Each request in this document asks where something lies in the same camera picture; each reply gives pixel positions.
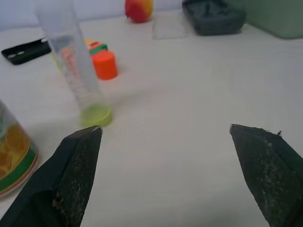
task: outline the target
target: green stripe on can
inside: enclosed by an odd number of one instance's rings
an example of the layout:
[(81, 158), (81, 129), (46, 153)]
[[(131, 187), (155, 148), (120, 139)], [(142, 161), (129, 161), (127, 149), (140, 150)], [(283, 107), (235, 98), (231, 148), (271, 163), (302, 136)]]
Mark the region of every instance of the green stripe on can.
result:
[(17, 165), (12, 172), (0, 180), (0, 192), (17, 182), (27, 172), (32, 166), (35, 157), (36, 153), (32, 150), (32, 147), (30, 147), (19, 165)]

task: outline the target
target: can label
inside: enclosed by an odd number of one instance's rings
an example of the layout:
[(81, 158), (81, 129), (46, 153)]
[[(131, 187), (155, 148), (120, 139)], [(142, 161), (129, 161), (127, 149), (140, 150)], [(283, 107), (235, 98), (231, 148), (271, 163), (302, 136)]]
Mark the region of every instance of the can label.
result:
[(0, 196), (29, 176), (37, 154), (28, 135), (0, 102)]

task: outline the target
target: clear plastic cup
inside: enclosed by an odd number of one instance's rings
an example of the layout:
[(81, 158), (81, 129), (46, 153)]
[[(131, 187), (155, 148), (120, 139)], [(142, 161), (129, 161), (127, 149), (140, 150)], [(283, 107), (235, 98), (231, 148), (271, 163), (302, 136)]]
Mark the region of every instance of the clear plastic cup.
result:
[(105, 125), (111, 111), (99, 89), (72, 0), (39, 0), (36, 14), (62, 73), (81, 109), (86, 125)]

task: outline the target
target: orange bottle cap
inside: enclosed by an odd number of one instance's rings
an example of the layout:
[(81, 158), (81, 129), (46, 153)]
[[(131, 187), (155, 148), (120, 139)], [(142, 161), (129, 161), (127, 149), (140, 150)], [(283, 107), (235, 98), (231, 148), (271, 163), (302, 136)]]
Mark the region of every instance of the orange bottle cap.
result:
[(99, 79), (113, 79), (118, 75), (115, 55), (111, 51), (99, 51), (91, 58)]

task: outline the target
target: green container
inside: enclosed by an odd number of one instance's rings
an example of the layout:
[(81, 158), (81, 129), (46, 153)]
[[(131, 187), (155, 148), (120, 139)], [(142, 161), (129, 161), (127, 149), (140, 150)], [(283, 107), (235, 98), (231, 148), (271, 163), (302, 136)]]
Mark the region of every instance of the green container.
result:
[(247, 22), (283, 39), (303, 37), (303, 0), (227, 0), (247, 5)]

